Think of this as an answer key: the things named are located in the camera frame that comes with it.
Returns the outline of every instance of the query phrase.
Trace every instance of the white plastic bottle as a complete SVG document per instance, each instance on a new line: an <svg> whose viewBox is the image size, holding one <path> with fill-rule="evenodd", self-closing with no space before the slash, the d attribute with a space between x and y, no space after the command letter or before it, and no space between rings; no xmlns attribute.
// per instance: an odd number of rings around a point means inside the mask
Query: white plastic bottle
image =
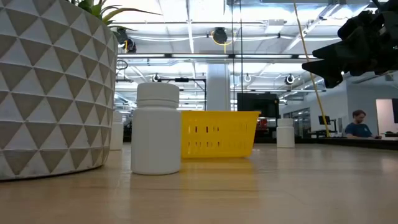
<svg viewBox="0 0 398 224"><path fill-rule="evenodd" d="M278 127L276 128L276 145L277 147L291 148L295 146L293 119L278 119Z"/></svg>
<svg viewBox="0 0 398 224"><path fill-rule="evenodd" d="M122 150L123 147L123 117L122 114L113 111L113 123L111 132L111 150Z"/></svg>
<svg viewBox="0 0 398 224"><path fill-rule="evenodd" d="M162 175L180 170L180 90L168 83L141 83L132 117L131 170Z"/></svg>

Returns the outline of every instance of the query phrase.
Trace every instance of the red object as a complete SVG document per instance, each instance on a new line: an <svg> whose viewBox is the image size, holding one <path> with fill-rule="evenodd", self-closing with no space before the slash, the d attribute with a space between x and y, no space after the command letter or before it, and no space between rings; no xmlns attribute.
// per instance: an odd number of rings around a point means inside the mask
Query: red object
<svg viewBox="0 0 398 224"><path fill-rule="evenodd" d="M257 128L259 129L267 129L267 126L268 126L268 120L266 119L261 119L257 124Z"/></svg>

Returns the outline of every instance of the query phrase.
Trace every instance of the ceiling light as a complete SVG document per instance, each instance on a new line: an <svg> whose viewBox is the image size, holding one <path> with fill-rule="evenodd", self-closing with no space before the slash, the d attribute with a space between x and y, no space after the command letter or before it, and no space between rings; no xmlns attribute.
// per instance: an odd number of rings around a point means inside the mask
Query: ceiling light
<svg viewBox="0 0 398 224"><path fill-rule="evenodd" d="M286 85L291 85L294 82L294 76L290 74L289 76L285 77L285 84Z"/></svg>
<svg viewBox="0 0 398 224"><path fill-rule="evenodd" d="M228 36L226 35L224 27L216 27L216 29L213 32L213 40L217 44L225 44L226 43L226 41L228 40Z"/></svg>
<svg viewBox="0 0 398 224"><path fill-rule="evenodd" d="M296 93L297 92L299 92L299 93L312 93L312 92L315 92L315 90L294 90L294 91L296 91Z"/></svg>
<svg viewBox="0 0 398 224"><path fill-rule="evenodd" d="M292 58L292 55L261 55L261 54L249 54L249 55L236 55L237 58Z"/></svg>
<svg viewBox="0 0 398 224"><path fill-rule="evenodd" d="M118 58L162 58L164 54L118 54Z"/></svg>
<svg viewBox="0 0 398 224"><path fill-rule="evenodd" d="M152 77L152 82L157 82L159 81L159 76L157 75L157 73Z"/></svg>
<svg viewBox="0 0 398 224"><path fill-rule="evenodd" d="M250 82L251 81L251 76L248 73L244 77L244 81L246 81L246 82Z"/></svg>
<svg viewBox="0 0 398 224"><path fill-rule="evenodd" d="M305 55L299 55L298 58L304 58L304 59L306 59L307 56L305 56ZM312 56L312 55L309 55L308 58L310 58L310 59L315 59L316 57L314 57L314 56Z"/></svg>
<svg viewBox="0 0 398 224"><path fill-rule="evenodd" d="M172 54L173 58L228 58L226 54Z"/></svg>

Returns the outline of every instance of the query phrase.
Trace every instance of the green plant leaf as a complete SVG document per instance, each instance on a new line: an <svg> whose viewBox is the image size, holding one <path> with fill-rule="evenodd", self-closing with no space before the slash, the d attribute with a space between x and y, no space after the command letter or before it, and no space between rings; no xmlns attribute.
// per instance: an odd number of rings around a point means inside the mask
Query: green plant leaf
<svg viewBox="0 0 398 224"><path fill-rule="evenodd" d="M113 26L108 26L108 28L122 28L122 29L126 29L126 30L131 30L131 31L138 31L138 30L133 30L124 26L117 26L117 25L113 25Z"/></svg>
<svg viewBox="0 0 398 224"><path fill-rule="evenodd" d="M83 10L86 10L89 13L92 13L90 0L83 0L77 6Z"/></svg>
<svg viewBox="0 0 398 224"><path fill-rule="evenodd" d="M155 14L155 15L161 15L158 13L154 13L154 12L147 12L147 11L143 11L140 9L134 9L134 8L121 8L121 9L117 9L115 11L110 12L108 15L106 15L103 19L103 22L107 22L108 20L112 19L112 17L114 17L115 15L125 12L125 11L134 11L134 12L144 12L144 13L149 13L149 14Z"/></svg>
<svg viewBox="0 0 398 224"><path fill-rule="evenodd" d="M112 24L112 22L114 22L114 20L111 20L111 21L106 21L106 22L105 22L105 24L106 24L107 26L109 26L109 25L111 25L111 24Z"/></svg>
<svg viewBox="0 0 398 224"><path fill-rule="evenodd" d="M91 8L91 10L92 10L91 13L92 13L92 15L94 15L97 18L101 17L101 20L102 20L101 9L102 9L102 4L95 5Z"/></svg>
<svg viewBox="0 0 398 224"><path fill-rule="evenodd" d="M119 9L119 8L118 8L119 6L121 6L121 5L106 6L105 8L102 9L101 15L103 15L104 12L106 12L106 11L108 11L108 10L110 10L110 9Z"/></svg>

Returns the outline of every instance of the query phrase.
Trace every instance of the yellow plastic basket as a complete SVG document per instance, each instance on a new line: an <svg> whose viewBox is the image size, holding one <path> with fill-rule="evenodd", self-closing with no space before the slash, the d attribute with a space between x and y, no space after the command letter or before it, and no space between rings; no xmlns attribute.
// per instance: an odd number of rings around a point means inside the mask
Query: yellow plastic basket
<svg viewBox="0 0 398 224"><path fill-rule="evenodd" d="M259 113L183 111L182 157L250 156Z"/></svg>

